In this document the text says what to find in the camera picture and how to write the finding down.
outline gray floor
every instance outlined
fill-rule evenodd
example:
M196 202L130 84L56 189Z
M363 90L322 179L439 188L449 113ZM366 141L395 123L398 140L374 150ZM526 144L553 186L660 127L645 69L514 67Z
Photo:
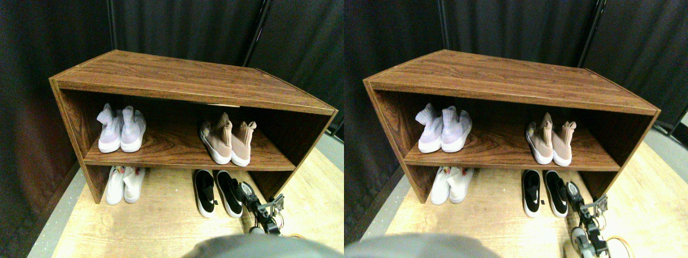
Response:
M318 143L316 143L315 147L339 169L344 171L344 144L340 140L328 135L323 135ZM62 231L65 230L67 221L69 221L69 217L72 215L76 200L79 199L79 195L81 195L81 191L85 185L86 179L81 169L79 169L72 182L69 183L65 194L62 195L55 211L52 212L50 218L43 227L34 247L31 249L31 252L29 252L29 258L52 256L52 253L57 247L57 242L62 236Z
M685 116L681 122L688 125L688 116ZM666 161L666 163L674 169L686 183L688 183L688 149L686 147L668 138L663 132L657 129L650 130L645 136L644 142L647 143L653 151L657 152L657 154ZM409 180L406 175L404 175L375 216L375 219L373 219L373 222L368 226L368 229L361 239L380 237L387 232L391 220L396 215L401 202L410 189L411 185Z

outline shoe rack top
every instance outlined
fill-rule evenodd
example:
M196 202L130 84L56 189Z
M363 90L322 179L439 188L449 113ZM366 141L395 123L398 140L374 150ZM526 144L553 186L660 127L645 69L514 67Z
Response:
M440 50L366 78L368 87L654 116L659 109L588 69Z
M332 115L335 108L259 69L113 50L51 77L60 89Z

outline sneaker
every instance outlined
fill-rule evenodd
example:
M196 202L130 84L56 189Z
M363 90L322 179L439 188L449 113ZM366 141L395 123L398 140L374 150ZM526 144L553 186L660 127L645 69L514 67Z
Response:
M224 165L232 160L232 122L227 113L223 113L215 125L203 123L200 135L215 163Z
M416 121L425 126L418 139L418 148L422 153L437 151L442 146L442 118L428 103L421 112L416 115Z
M143 178L146 176L146 168L127 166L125 171L125 201L133 204L141 196L141 187L143 187Z
M523 209L529 217L537 217L540 211L540 173L529 169L523 173Z
M110 176L107 178L107 189L105 190L105 201L110 205L120 203L125 194L125 168L123 166L112 166Z
M138 151L143 142L143 133L146 132L146 120L141 111L134 111L132 106L122 110L122 118L125 123L122 128L122 151Z
M203 217L212 217L215 212L215 193L213 192L213 176L207 170L201 169L193 178L193 190L196 192L198 211Z
M441 166L437 170L437 175L435 176L435 182L432 185L432 190L430 190L430 202L435 205L443 204L449 199L449 183L447 179L452 173L458 173L458 168Z
M466 111L456 114L456 107L450 106L442 110L442 150L444 152L460 151L466 143L473 127L471 116Z
M236 135L232 135L232 163L237 166L246 166L251 162L251 139L256 122L246 124L242 122Z
M241 189L239 188L239 182L229 176L229 172L220 171L215 175L215 180L217 183L217 189L219 190L219 196L222 197L222 204L232 217L241 217L243 209L241 208Z
M563 180L559 177L556 171L550 170L545 173L545 188L547 188L547 195L550 196L550 204L552 205L552 212L557 217L566 217L568 214L566 187Z
M98 149L102 153L110 153L120 148L122 143L122 110L112 111L110 103L105 104L98 114L98 121L103 124L98 139Z
M559 133L552 134L554 160L559 166L568 166L571 164L573 158L573 154L571 153L573 129L576 129L576 122L566 122L561 126L561 131Z
M474 169L458 169L458 173L449 176L447 182L451 187L449 191L449 200L455 204L463 202L466 199L466 194L469 192L469 184L473 178Z
M526 139L537 163L544 165L552 162L552 117L549 113L545 114L539 127L535 122L528 125Z

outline cable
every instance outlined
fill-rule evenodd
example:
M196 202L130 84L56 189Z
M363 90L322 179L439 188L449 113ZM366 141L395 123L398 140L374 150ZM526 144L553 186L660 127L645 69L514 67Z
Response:
M607 242L609 242L612 239L619 240L621 242L621 244L623 244L623 247L626 248L626 253L628 254L629 258L636 258L636 255L633 253L633 249L631 249L631 245L628 244L628 242L626 242L625 239L623 239L622 237L619 237L618 235L615 235L615 236L611 236L610 238L607 238Z

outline white sneaker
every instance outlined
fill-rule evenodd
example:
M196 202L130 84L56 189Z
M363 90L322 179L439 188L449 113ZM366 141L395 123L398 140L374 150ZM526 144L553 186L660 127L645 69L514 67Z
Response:
M110 205L120 203L125 194L125 168L123 166L112 166L110 176L107 179L107 189L105 190L105 201Z
M122 151L134 152L141 148L143 133L146 132L146 120L141 111L134 111L132 106L122 110Z
M471 116L466 111L456 114L456 107L450 106L442 110L442 150L444 152L460 151L473 127Z
M432 204L440 205L449 199L449 183L447 179L449 179L452 172L457 171L448 166L441 166L440 169L437 170L435 182L432 185L432 190L430 190L430 202L432 202Z
M453 173L449 179L447 179L447 182L451 187L451 190L449 191L449 200L457 204L466 199L466 194L469 192L469 184L471 183L471 178L473 178L473 172L475 169L459 169L455 167L452 169L457 169L459 172Z
M98 139L98 149L102 153L110 153L120 148L122 138L122 110L112 111L110 103L105 104L98 114L98 121L103 124Z
M442 117L428 103L421 112L416 115L416 121L425 126L423 133L418 139L418 148L422 153L437 151L442 146Z
M130 204L138 201L141 196L143 177L146 176L146 168L127 166L125 168L125 201Z

